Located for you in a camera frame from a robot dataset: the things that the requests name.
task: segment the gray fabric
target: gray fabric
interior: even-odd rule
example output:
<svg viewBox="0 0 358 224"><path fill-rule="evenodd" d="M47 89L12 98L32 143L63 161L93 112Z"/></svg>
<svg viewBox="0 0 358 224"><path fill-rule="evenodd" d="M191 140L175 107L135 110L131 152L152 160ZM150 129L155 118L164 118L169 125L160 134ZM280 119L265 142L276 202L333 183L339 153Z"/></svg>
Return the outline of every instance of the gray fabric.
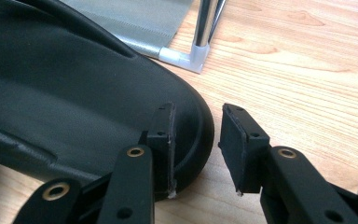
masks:
<svg viewBox="0 0 358 224"><path fill-rule="evenodd" d="M62 0L138 52L158 58L193 0Z"/></svg>

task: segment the wood grain surface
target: wood grain surface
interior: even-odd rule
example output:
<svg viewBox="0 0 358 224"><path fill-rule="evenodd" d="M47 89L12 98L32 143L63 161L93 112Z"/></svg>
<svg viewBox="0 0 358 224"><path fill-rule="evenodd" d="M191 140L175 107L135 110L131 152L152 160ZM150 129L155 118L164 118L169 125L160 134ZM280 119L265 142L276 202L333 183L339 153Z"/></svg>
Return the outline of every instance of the wood grain surface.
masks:
<svg viewBox="0 0 358 224"><path fill-rule="evenodd" d="M171 47L189 51L199 1ZM214 118L213 151L198 179L156 203L156 223L266 223L259 196L237 196L217 142L223 103L244 107L273 146L303 152L326 180L358 190L358 0L228 0L191 84ZM0 223L41 182L0 165Z"/></svg>

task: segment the black rubber part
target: black rubber part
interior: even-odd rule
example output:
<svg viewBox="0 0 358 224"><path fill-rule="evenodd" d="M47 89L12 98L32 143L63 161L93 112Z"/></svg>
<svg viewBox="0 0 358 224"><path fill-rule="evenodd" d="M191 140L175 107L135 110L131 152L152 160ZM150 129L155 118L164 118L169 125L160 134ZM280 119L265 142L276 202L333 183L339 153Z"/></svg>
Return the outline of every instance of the black rubber part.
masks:
<svg viewBox="0 0 358 224"><path fill-rule="evenodd" d="M55 10L0 1L0 163L45 181L72 177L85 185L110 173L155 109L173 102L174 177L178 191L189 185L213 143L204 100L71 8L58 19ZM65 13L87 25L73 29Z"/></svg>

